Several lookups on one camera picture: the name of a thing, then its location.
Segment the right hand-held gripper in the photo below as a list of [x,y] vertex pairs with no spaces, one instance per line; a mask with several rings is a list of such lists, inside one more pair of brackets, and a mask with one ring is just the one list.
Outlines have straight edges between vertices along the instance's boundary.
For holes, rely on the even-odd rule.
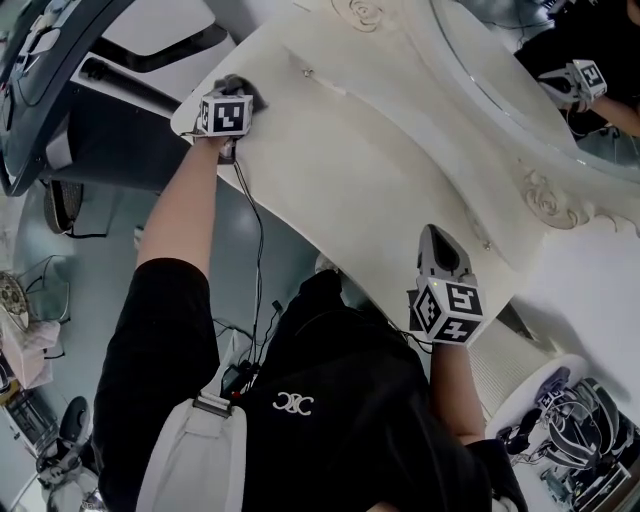
[[485,327],[485,312],[468,254],[448,232],[427,224],[419,263],[417,288],[409,292],[409,331],[433,344],[471,344]]

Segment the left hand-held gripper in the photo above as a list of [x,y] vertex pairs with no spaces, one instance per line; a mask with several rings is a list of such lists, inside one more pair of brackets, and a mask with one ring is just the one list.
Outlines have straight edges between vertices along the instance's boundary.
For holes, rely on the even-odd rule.
[[236,144],[251,128],[253,105],[254,96],[250,94],[212,91],[201,98],[197,133],[200,137],[226,140],[219,151],[219,163],[236,162]]

